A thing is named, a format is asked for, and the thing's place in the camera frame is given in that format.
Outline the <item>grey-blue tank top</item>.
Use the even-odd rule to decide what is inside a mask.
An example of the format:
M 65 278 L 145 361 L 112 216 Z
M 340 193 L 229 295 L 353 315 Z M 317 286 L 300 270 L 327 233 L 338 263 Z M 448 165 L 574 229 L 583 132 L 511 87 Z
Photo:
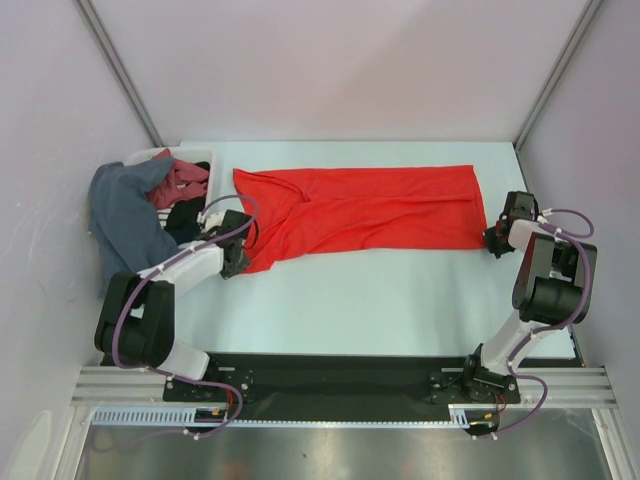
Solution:
M 147 194 L 169 173 L 170 159 L 133 165 L 112 162 L 100 166 L 89 187 L 89 232 L 98 244 L 104 297 L 119 272 L 139 272 L 179 252 L 174 238 L 160 224 Z

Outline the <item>red tank top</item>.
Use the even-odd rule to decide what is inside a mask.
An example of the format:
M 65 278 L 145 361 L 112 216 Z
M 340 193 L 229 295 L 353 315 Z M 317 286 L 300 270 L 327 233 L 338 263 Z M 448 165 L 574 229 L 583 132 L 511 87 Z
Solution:
M 251 273 L 308 254 L 475 250 L 485 207 L 470 165 L 233 171 L 248 214 Z

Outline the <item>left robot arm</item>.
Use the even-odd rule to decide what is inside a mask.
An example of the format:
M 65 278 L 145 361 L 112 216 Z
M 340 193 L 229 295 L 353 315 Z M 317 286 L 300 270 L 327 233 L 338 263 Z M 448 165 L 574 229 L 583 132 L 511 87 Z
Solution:
M 209 216 L 208 229 L 170 259 L 137 273 L 119 272 L 109 282 L 94 346 L 121 368 L 143 367 L 186 379 L 197 398 L 214 397 L 220 374 L 210 354 L 176 336 L 176 304 L 205 280 L 232 278 L 250 265 L 245 241 L 258 228 L 244 212 Z

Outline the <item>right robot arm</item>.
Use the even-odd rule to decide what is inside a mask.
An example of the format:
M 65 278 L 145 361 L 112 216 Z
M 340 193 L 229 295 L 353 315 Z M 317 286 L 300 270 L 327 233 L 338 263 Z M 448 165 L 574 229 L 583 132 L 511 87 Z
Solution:
M 584 320 L 597 260 L 597 248 L 587 242 L 594 232 L 581 212 L 540 209 L 530 193 L 507 194 L 496 224 L 483 237 L 496 258 L 523 253 L 511 296 L 513 313 L 465 360 L 461 388 L 469 399 L 486 400 L 507 385 L 543 339 Z

